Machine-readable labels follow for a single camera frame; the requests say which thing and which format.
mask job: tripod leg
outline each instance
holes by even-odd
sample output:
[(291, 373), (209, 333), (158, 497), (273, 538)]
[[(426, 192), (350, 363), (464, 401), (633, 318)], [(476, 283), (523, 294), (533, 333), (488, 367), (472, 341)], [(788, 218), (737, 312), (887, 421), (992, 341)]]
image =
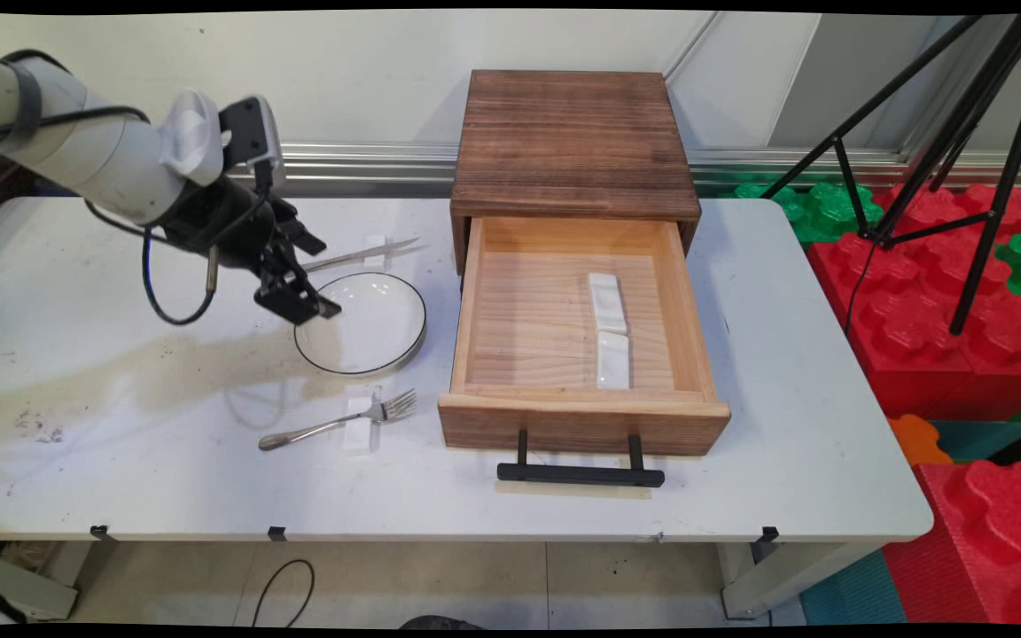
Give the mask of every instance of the tripod leg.
[(805, 158), (798, 160), (789, 170), (786, 170), (786, 175), (782, 175), (782, 178), (778, 179), (778, 182), (774, 183), (765, 193), (759, 195), (761, 198), (770, 199), (782, 190), (786, 185), (789, 185), (794, 178), (798, 177), (803, 170), (806, 170), (811, 163), (814, 163), (816, 158), (822, 156), (830, 146), (834, 144), (835, 138), (841, 138), (843, 135), (848, 133), (855, 126), (859, 125), (869, 113), (874, 111), (877, 106), (882, 104), (884, 100), (887, 100), (892, 93), (896, 92), (901, 86), (904, 86), (905, 82), (911, 81), (913, 76), (916, 76), (920, 69), (924, 68), (925, 65), (930, 62), (933, 57), (939, 56), (943, 49), (947, 49), (953, 42), (956, 42), (964, 32), (971, 29), (971, 26), (979, 21), (981, 16), (964, 16), (960, 21), (957, 21), (956, 26), (949, 29), (947, 33), (939, 38), (936, 42), (932, 42), (932, 46), (924, 50), (916, 60), (912, 60), (904, 70), (896, 73), (895, 78), (892, 78), (880, 91), (878, 91), (874, 97), (869, 97), (869, 101), (866, 104), (862, 104), (862, 108), (859, 108), (850, 114), (849, 117), (845, 118), (841, 125), (837, 127), (834, 131), (831, 131), (829, 135), (826, 135), (826, 139), (822, 141), (818, 146), (815, 146), (814, 150), (806, 154)]
[(939, 158), (952, 148), (952, 143), (956, 140), (957, 134), (964, 129), (968, 117), (975, 111), (977, 102), (980, 101), (981, 97), (984, 97), (985, 92), (990, 88), (991, 82), (1000, 77), (1006, 61), (1008, 61), (1009, 57), (1013, 56), (1013, 53), (1018, 51), (1020, 45), (1021, 13), (1016, 16), (1016, 19), (1014, 19), (1013, 23), (1011, 23), (1008, 31), (1004, 34), (1004, 39), (1000, 40), (1000, 44), (996, 45), (995, 50), (992, 50), (991, 54), (987, 57), (984, 67), (979, 69), (979, 72), (973, 78), (971, 84), (968, 86), (968, 90), (964, 91), (964, 95), (957, 101), (956, 108), (949, 114), (947, 120), (943, 122), (943, 126), (936, 133), (935, 140), (932, 141), (931, 146), (925, 151), (924, 156), (920, 158), (917, 169), (912, 173), (908, 181), (904, 182), (904, 186), (901, 187), (901, 192), (896, 195), (894, 201), (892, 201), (892, 205), (888, 207), (887, 211), (884, 211), (884, 217), (874, 231), (877, 238), (886, 239), (890, 237), (892, 227), (896, 226), (896, 222), (904, 214), (905, 207), (908, 207), (912, 198), (920, 190), (920, 186), (931, 175), (936, 161), (939, 161)]
[(984, 275), (984, 266), (987, 265), (987, 258), (990, 255), (991, 247), (995, 244), (995, 236), (1000, 232), (1000, 223), (1004, 222), (1004, 213), (1008, 199), (1011, 198), (1011, 190), (1014, 189), (1014, 179), (1018, 174), (1018, 166), (1021, 165), (1021, 118), (1018, 120), (1018, 129), (1014, 132), (1014, 141), (1011, 143), (1011, 152), (1004, 165), (1004, 175), (1001, 175), (1000, 182), (995, 186), (995, 197), (991, 200), (990, 215), (987, 225), (984, 227), (984, 235), (979, 239), (976, 246), (975, 257), (971, 260), (971, 269), (968, 271), (968, 280), (964, 284), (964, 293), (960, 295), (960, 302), (956, 306), (956, 314), (952, 316), (951, 332), (959, 335), (964, 331), (964, 323), (968, 320), (968, 311), (971, 310), (971, 303), (975, 301), (976, 291), (979, 290), (979, 280)]
[(943, 164), (940, 164), (936, 176), (932, 178), (931, 185), (928, 185), (929, 192), (935, 193), (939, 191), (940, 186), (943, 186), (944, 180), (947, 179), (949, 173), (952, 171), (952, 166), (956, 165), (956, 160), (960, 158), (960, 153), (964, 152), (971, 134), (975, 133), (975, 130), (979, 127), (979, 120), (984, 117), (984, 113), (987, 112), (991, 102), (995, 101), (995, 96), (998, 96), (1000, 90), (1004, 89), (1006, 79), (1011, 75), (1011, 70), (1016, 67), (1018, 60), (1021, 60), (1021, 44), (1018, 47), (1018, 51), (1010, 57), (1004, 69), (1000, 71), (1000, 76), (993, 78), (984, 96), (980, 98), (979, 104), (976, 105), (975, 111), (971, 113), (971, 117), (968, 117), (968, 121), (964, 122), (964, 129), (957, 134), (957, 140), (952, 143), (952, 150), (949, 151), (947, 157), (943, 159)]

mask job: metal baseboard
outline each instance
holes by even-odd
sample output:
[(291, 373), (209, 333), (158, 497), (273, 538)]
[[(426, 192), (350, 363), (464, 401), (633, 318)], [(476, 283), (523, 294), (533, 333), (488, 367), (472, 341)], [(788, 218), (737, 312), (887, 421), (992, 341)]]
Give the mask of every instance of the metal baseboard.
[[(291, 198), (450, 198), (458, 146), (417, 144), (283, 145), (287, 185), (279, 194)], [(729, 193), (742, 182), (774, 182), (810, 149), (688, 149), (695, 192), (700, 197)], [(879, 150), (849, 150), (860, 185), (887, 187), (904, 179), (908, 158)], [(966, 152), (944, 182), (952, 190), (994, 185), (1006, 152)], [(232, 177), (250, 181), (245, 168)], [(818, 182), (840, 181), (833, 153), (819, 158), (795, 189)], [(1017, 186), (1021, 187), (1021, 170)]]

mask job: wood grain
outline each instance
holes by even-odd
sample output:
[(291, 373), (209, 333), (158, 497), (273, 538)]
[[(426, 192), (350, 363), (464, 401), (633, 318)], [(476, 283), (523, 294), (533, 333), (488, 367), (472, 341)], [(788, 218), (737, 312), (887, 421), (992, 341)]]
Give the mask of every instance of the wood grain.
[(716, 399), (709, 348), (703, 343), (700, 313), (695, 307), (692, 282), (684, 250), (676, 242), (674, 229), (661, 227), (661, 242), (652, 254), (657, 293), (660, 293), (666, 339), (672, 344), (669, 358), (675, 388), (698, 392)]
[(696, 400), (538, 400), (441, 394), (443, 440), (453, 447), (515, 449), (526, 429), (531, 449), (624, 453), (641, 436), (644, 453), (706, 453), (730, 420), (723, 403)]
[[(657, 453), (714, 443), (729, 409), (675, 224), (472, 218), (470, 239), (451, 389), (440, 401), (448, 445), (514, 447), (524, 426), (539, 449), (623, 452), (628, 433), (643, 440), (645, 429)], [(632, 389), (595, 387), (591, 272), (619, 280)]]
[[(658, 72), (474, 70), (453, 218), (648, 218), (691, 243), (700, 206)], [(453, 226), (458, 254), (467, 235)]]

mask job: black tripod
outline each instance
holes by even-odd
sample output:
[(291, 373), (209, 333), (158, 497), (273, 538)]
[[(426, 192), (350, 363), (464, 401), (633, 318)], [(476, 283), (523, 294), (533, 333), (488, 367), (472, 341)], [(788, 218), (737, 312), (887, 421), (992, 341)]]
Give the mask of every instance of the black tripod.
[[(995, 244), (995, 236), (998, 235), (998, 230), (1000, 230), (1000, 223), (1004, 220), (1006, 205), (1008, 205), (1008, 199), (1011, 196), (1014, 181), (1016, 181), (1018, 167), (1021, 165), (1021, 118), (1018, 120), (1018, 128), (1016, 129), (1016, 134), (1014, 134), (1014, 141), (1011, 144), (1011, 152), (1008, 153), (1008, 158), (1006, 158), (1004, 173), (1001, 174), (1000, 181), (998, 181), (995, 197), (991, 200), (989, 210), (969, 215), (969, 217), (957, 218), (957, 220), (946, 224), (928, 227), (928, 229), (916, 231), (915, 233), (901, 235), (898, 238), (892, 238), (892, 227), (900, 220), (901, 215), (904, 214), (904, 210), (907, 209), (912, 198), (916, 196), (920, 187), (924, 185), (924, 181), (930, 177), (932, 169), (936, 168), (936, 162), (939, 161), (939, 158), (944, 158), (943, 164), (940, 165), (939, 170), (929, 186), (929, 190), (933, 192), (939, 189), (939, 186), (943, 184), (943, 180), (947, 178), (949, 170), (952, 169), (957, 158), (960, 157), (960, 152), (967, 145), (971, 134), (979, 125), (979, 120), (987, 112), (991, 101), (995, 98), (1000, 89), (1004, 88), (1004, 83), (1010, 76), (1011, 69), (1014, 68), (1014, 65), (1018, 63), (1018, 59), (1021, 57), (1021, 13), (1018, 13), (1014, 17), (1014, 21), (1006, 30), (1004, 37), (1002, 37), (995, 45), (995, 49), (987, 57), (987, 61), (984, 61), (984, 65), (976, 73), (976, 77), (973, 78), (968, 89), (964, 91), (964, 95), (957, 101), (956, 106), (952, 109), (952, 113), (949, 114), (947, 119), (943, 121), (939, 131), (936, 132), (935, 137), (933, 137), (931, 145), (928, 146), (928, 149), (924, 151), (923, 156), (917, 162), (916, 169), (904, 182), (904, 186), (901, 187), (901, 193), (896, 195), (896, 198), (892, 201), (892, 205), (888, 207), (888, 210), (884, 213), (884, 217), (875, 229), (870, 229), (866, 220), (866, 215), (864, 215), (862, 199), (858, 197), (857, 182), (854, 179), (854, 170), (849, 167), (849, 161), (845, 154), (845, 145), (842, 143), (842, 136), (859, 125), (860, 121), (874, 111), (892, 93), (895, 93), (896, 89), (900, 89), (905, 82), (915, 77), (933, 57), (939, 56), (940, 52), (943, 52), (943, 49), (947, 49), (950, 44), (956, 42), (962, 34), (971, 29), (972, 24), (979, 21), (979, 17), (965, 16), (959, 23), (953, 26), (931, 47), (925, 50), (924, 53), (921, 53), (920, 57), (913, 60), (898, 76), (892, 78), (890, 83), (886, 84), (866, 104), (863, 104), (862, 108), (859, 108), (854, 114), (846, 117), (845, 121), (842, 121), (837, 129), (831, 132), (830, 135), (827, 135), (822, 143), (815, 146), (814, 150), (811, 150), (805, 158), (801, 158), (801, 160), (794, 164), (793, 168), (790, 168), (786, 175), (783, 175), (782, 179), (779, 179), (778, 182), (767, 189), (762, 195), (763, 198), (773, 198), (779, 190), (789, 185), (790, 181), (797, 178), (798, 174), (806, 170), (811, 163), (814, 163), (815, 160), (833, 146), (837, 153), (837, 162), (840, 165), (840, 169), (842, 169), (842, 177), (845, 179), (849, 201), (854, 205), (854, 211), (857, 214), (858, 235), (862, 236), (863, 239), (868, 239), (872, 243), (869, 252), (870, 259), (872, 259), (872, 254), (874, 254), (878, 246), (884, 250), (888, 250), (892, 246), (908, 242), (911, 239), (925, 238), (928, 235), (960, 229), (960, 227), (971, 224), (984, 223), (984, 233), (980, 236), (979, 244), (976, 246), (976, 254), (971, 261), (971, 269), (968, 271), (967, 282), (964, 283), (964, 293), (960, 295), (956, 314), (952, 318), (950, 332), (953, 335), (959, 335), (964, 331), (964, 323), (967, 322), (968, 311), (971, 310), (971, 303), (975, 301), (976, 290), (979, 288), (979, 280), (982, 278), (982, 274), (984, 274), (984, 266), (987, 265), (987, 258), (991, 247)], [(855, 286), (854, 296), (849, 298), (850, 310), (854, 308), (854, 298), (856, 296), (857, 287)], [(848, 318), (846, 318), (845, 330), (846, 332), (848, 331)]]

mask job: floor tile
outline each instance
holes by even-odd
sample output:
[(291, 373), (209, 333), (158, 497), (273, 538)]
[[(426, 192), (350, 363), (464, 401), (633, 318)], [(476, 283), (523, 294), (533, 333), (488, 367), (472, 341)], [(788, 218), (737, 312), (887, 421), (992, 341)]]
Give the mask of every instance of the floor tile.
[(729, 622), (715, 545), (550, 542), (550, 629), (766, 627)]
[(806, 610), (803, 610), (803, 597), (794, 596), (770, 609), (771, 627), (806, 627)]
[(97, 543), (78, 577), (69, 622), (230, 626), (258, 545)]
[[(295, 627), (396, 629), (443, 615), (487, 629), (546, 629), (546, 549), (539, 542), (259, 545), (235, 625), (251, 625), (263, 586), (292, 558), (306, 558), (315, 573)], [(305, 566), (288, 567), (272, 584), (258, 625), (286, 625), (308, 585)]]

